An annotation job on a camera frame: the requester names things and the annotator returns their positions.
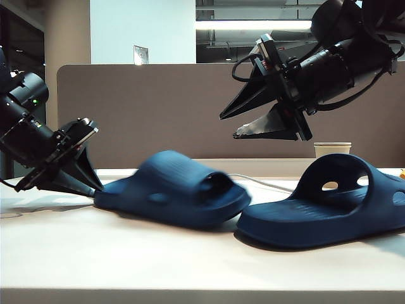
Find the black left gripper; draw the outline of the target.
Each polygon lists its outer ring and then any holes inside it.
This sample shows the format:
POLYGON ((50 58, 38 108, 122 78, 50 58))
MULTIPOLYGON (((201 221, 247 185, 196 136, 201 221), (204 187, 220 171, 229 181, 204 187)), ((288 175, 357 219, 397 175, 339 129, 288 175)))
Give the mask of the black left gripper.
POLYGON ((104 186, 87 156, 86 142, 97 131, 96 126, 70 127, 55 151, 18 182, 15 191, 36 187, 86 197, 93 197, 95 190, 102 191, 104 186))

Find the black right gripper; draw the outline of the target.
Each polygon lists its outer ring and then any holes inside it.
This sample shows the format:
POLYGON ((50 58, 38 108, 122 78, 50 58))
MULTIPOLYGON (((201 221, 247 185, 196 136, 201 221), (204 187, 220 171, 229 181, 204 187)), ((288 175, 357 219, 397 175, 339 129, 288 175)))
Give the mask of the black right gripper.
POLYGON ((233 138, 312 139, 312 132, 304 116, 308 107, 295 82, 295 76, 301 70, 299 60, 289 58, 286 63, 279 65, 270 61, 254 61, 248 78, 237 75, 237 68, 241 64, 238 61, 233 65, 231 76, 243 82, 244 87, 222 110, 220 119, 235 117, 272 101, 277 103, 266 115, 239 127, 233 138))

